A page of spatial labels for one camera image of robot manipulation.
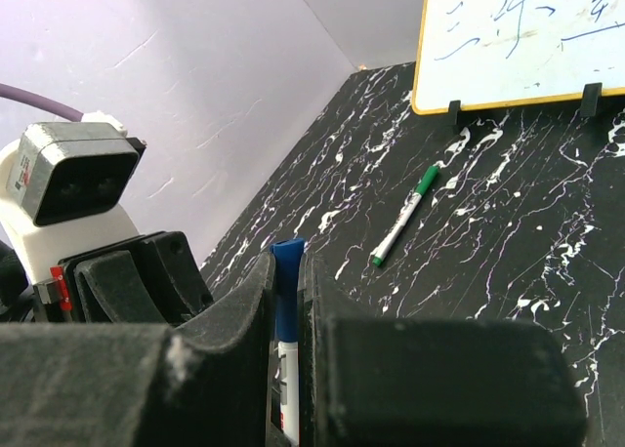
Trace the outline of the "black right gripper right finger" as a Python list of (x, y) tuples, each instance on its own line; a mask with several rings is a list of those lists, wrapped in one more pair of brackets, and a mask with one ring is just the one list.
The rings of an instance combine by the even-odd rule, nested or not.
[(321, 256), (299, 271), (304, 446), (580, 446), (588, 421), (552, 334), (526, 321), (384, 317)]

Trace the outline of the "green whiteboard pen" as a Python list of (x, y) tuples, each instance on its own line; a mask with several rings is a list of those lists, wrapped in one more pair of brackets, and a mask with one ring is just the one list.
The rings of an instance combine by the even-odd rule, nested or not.
[(423, 196), (421, 196), (418, 193), (416, 193), (415, 188), (411, 192), (405, 204), (400, 209), (394, 225), (392, 226), (390, 231), (387, 233), (387, 235), (384, 237), (384, 239), (380, 242), (380, 244), (376, 247), (373, 253), (373, 259), (372, 259), (372, 263), (374, 265), (381, 266), (383, 264), (386, 256), (391, 251), (397, 238), (399, 237), (402, 230), (407, 225), (416, 207), (419, 205), (423, 196), (425, 195), (424, 194)]

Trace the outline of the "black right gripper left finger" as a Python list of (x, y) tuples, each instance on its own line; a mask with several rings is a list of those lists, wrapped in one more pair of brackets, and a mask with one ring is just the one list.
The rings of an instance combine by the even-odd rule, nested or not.
[(1, 328), (5, 446), (262, 446), (274, 259), (186, 324)]

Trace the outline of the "blue pen cap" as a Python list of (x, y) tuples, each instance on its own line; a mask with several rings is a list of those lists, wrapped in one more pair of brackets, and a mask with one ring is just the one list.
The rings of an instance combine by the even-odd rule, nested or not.
[(305, 240), (295, 238), (274, 243), (270, 251), (275, 260), (276, 335), (280, 342), (298, 342), (297, 293), (299, 268)]

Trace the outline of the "green pen cap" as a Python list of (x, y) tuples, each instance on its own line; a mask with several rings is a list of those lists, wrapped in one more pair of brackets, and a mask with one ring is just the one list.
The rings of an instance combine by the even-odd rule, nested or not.
[(415, 192), (423, 196), (428, 191), (428, 189), (430, 188), (431, 184), (433, 183), (437, 175), (438, 175), (438, 165), (430, 166), (427, 169), (421, 181), (419, 182), (419, 184), (417, 185), (417, 187), (415, 188)]

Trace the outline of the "blue whiteboard pen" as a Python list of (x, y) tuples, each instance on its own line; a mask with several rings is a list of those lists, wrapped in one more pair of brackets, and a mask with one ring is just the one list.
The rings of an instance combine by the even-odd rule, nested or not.
[(297, 343), (278, 343), (280, 427), (292, 446), (300, 443), (299, 358)]

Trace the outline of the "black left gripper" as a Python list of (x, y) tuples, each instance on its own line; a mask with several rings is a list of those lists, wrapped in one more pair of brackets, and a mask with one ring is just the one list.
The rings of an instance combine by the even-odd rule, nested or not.
[(29, 282), (1, 245), (1, 321), (181, 325), (213, 303), (186, 236), (156, 232), (59, 261)]

